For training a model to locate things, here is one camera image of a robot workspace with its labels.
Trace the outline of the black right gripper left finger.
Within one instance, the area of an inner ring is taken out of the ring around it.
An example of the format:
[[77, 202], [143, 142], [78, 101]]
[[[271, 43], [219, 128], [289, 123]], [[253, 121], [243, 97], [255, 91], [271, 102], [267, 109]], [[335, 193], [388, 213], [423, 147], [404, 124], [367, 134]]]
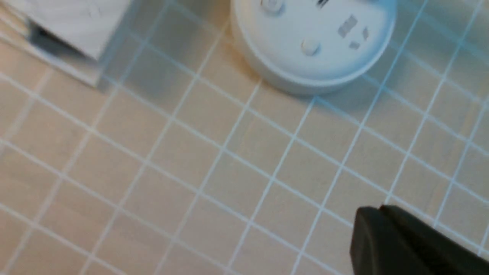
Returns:
[[430, 275], [393, 223], [373, 207], [356, 211], [350, 245], [355, 275]]

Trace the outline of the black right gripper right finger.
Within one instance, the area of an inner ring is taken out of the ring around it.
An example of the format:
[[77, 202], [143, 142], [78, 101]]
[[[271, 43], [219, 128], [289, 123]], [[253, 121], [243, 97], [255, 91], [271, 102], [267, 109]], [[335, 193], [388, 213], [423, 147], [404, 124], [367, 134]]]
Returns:
[[487, 275], [488, 261], [396, 205], [379, 210], [433, 275]]

